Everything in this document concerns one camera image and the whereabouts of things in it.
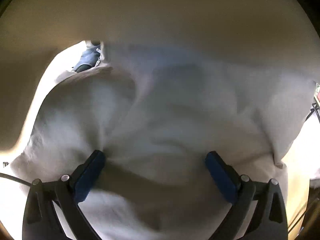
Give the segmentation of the beige and black jacket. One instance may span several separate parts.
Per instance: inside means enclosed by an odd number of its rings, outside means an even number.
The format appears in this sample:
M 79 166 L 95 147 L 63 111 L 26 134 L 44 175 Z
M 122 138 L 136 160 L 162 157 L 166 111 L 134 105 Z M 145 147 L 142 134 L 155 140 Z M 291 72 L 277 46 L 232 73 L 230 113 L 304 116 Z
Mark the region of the beige and black jacket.
M 107 156 L 81 208 L 102 239 L 207 239 L 230 205 L 204 158 L 279 181 L 319 81 L 319 35 L 297 0 L 12 0 L 1 16 L 1 150 L 43 72 L 82 40 L 101 67 L 56 85 L 8 165 L 53 181 Z

